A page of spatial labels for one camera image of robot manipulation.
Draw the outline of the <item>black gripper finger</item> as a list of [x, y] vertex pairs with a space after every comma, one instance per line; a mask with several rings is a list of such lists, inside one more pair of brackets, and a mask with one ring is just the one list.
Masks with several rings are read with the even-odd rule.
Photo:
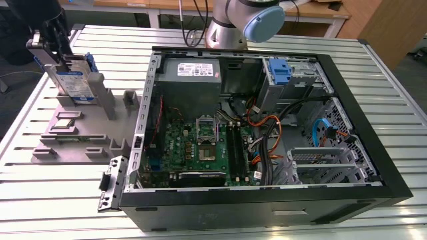
[[43, 49], [47, 52], [47, 60], [43, 60], [46, 64], [58, 64], [58, 42], [56, 42], [56, 29], [52, 21], [46, 21], [42, 24], [42, 42]]
[[72, 55], [71, 42], [70, 42], [70, 32], [64, 27], [60, 20], [55, 20], [55, 41], [56, 41], [56, 52], [59, 54], [59, 59], [62, 62], [66, 61], [64, 56]]

